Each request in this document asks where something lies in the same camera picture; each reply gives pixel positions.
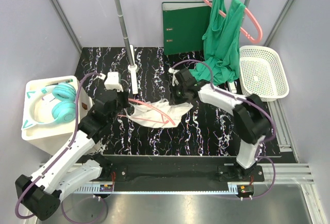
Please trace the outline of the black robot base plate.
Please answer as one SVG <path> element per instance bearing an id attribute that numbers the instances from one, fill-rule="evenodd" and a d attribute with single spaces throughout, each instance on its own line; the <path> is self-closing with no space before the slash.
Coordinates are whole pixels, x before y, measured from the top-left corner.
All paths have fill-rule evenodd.
<path id="1" fill-rule="evenodd" d="M 219 193 L 228 190 L 229 183 L 263 183 L 261 166 L 255 166 L 248 175 L 238 176 L 235 157 L 216 156 L 148 156 L 106 155 L 115 172 L 116 192 L 169 193 L 180 191 Z"/>

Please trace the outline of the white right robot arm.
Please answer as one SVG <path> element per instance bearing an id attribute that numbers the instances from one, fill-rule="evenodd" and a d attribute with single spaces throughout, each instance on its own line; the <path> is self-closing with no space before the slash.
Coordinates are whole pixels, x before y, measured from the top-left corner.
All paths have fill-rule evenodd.
<path id="1" fill-rule="evenodd" d="M 188 103 L 194 99 L 220 108 L 234 118 L 236 134 L 240 138 L 239 152 L 229 175 L 240 181 L 252 176 L 257 165 L 257 152 L 271 127 L 263 102 L 256 94 L 245 97 L 230 93 L 206 80 L 197 81 L 189 69 L 169 69 L 173 104 Z"/>

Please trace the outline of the pink clothes hanger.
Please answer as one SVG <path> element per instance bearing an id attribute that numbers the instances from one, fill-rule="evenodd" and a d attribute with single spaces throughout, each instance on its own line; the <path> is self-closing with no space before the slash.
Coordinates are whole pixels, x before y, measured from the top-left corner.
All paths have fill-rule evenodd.
<path id="1" fill-rule="evenodd" d="M 143 127 L 153 129 L 177 127 L 178 121 L 169 115 L 169 105 L 160 102 L 143 102 L 140 100 L 128 99 L 130 106 L 134 109 L 131 114 L 125 109 L 118 117 L 125 117 L 128 120 Z"/>

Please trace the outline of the white tank top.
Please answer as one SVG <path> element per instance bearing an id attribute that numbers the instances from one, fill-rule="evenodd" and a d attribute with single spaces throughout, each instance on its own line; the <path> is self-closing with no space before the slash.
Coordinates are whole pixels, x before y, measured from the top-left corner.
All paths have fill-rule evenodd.
<path id="1" fill-rule="evenodd" d="M 170 105 L 167 99 L 153 103 L 133 99 L 130 101 L 132 101 L 131 106 L 134 111 L 132 114 L 126 112 L 127 118 L 141 126 L 153 129 L 177 127 L 183 115 L 193 108 L 190 103 Z"/>

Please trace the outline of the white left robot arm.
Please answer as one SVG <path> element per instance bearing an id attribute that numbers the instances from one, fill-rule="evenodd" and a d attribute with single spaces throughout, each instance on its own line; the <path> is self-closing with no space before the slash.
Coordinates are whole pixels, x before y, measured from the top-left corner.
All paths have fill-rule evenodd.
<path id="1" fill-rule="evenodd" d="M 112 162 L 100 153 L 92 155 L 82 166 L 69 169 L 110 131 L 119 112 L 129 106 L 128 92 L 105 90 L 76 125 L 73 135 L 31 176 L 20 175 L 15 181 L 19 206 L 25 206 L 40 220 L 50 218 L 61 202 L 75 190 L 92 180 L 107 180 L 112 176 Z"/>

